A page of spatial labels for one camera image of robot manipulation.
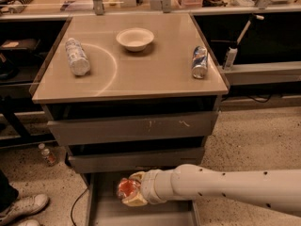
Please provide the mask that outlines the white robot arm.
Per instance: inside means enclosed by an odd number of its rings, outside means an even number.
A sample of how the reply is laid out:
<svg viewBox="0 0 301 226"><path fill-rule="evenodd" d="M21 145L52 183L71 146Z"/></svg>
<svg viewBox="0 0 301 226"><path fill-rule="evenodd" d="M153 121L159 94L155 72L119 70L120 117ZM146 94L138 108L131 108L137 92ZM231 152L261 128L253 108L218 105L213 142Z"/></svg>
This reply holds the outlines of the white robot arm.
<svg viewBox="0 0 301 226"><path fill-rule="evenodd" d="M184 164L123 178L117 195L128 206L223 197L300 216L301 170L215 171Z"/></svg>

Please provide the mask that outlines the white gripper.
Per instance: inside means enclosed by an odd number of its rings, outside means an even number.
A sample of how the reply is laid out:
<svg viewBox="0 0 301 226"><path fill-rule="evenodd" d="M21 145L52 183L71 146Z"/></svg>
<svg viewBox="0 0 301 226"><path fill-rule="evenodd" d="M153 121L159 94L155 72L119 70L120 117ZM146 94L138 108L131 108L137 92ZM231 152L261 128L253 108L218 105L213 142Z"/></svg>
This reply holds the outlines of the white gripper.
<svg viewBox="0 0 301 226"><path fill-rule="evenodd" d="M136 195L131 195L125 199L122 199L122 203L130 206L144 206L149 204L160 204L165 203L164 200L160 199L156 190L155 190L155 182L156 177L159 175L161 171L159 169L152 169L150 171L139 171L135 172L130 176L131 180L138 181L141 183L140 193Z"/></svg>

